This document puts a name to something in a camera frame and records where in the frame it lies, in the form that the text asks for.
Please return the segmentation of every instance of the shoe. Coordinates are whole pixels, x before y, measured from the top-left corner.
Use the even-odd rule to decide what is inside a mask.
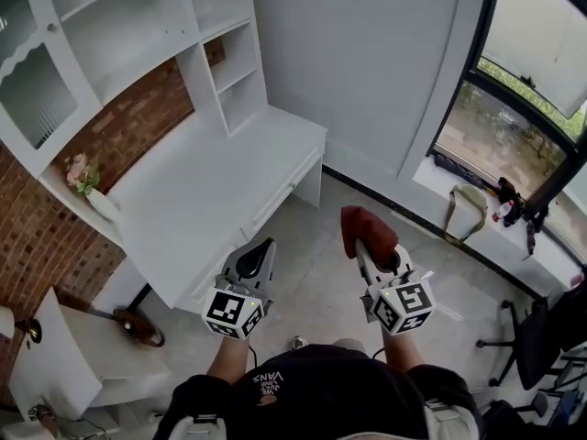
[[[306,347],[308,345],[308,341],[306,341],[300,335],[296,335],[292,342],[290,342],[290,350],[296,350],[298,348]]]

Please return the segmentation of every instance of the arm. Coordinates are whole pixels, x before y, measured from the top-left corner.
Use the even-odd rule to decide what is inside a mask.
[[[424,360],[415,348],[412,337],[408,334],[391,336],[382,328],[385,360],[391,368],[406,373],[409,369],[423,365]]]
[[[206,373],[234,385],[247,372],[249,340],[224,337],[210,369]]]

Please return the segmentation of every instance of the white vase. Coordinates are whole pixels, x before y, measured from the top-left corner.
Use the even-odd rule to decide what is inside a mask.
[[[92,191],[86,195],[86,197],[95,211],[102,217],[114,223],[118,223],[120,221],[120,211],[116,208],[112,201],[101,192],[97,191],[96,189],[92,189]]]

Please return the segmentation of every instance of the window sill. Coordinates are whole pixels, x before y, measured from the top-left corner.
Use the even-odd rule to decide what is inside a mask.
[[[415,174],[414,181],[437,194],[444,202],[438,206],[449,206],[449,193],[456,185],[467,184],[459,176],[437,167],[432,157],[425,158]],[[465,244],[487,259],[509,272],[525,285],[541,294],[548,294],[557,287],[570,287],[570,278],[579,272],[576,262],[545,233],[536,235],[536,248],[532,257],[527,257],[526,222],[519,220],[505,228],[495,223],[491,215],[499,207],[497,199],[483,192],[488,204],[485,227],[472,235]],[[457,195],[456,208],[449,226],[449,234],[464,236],[479,221],[479,211]]]

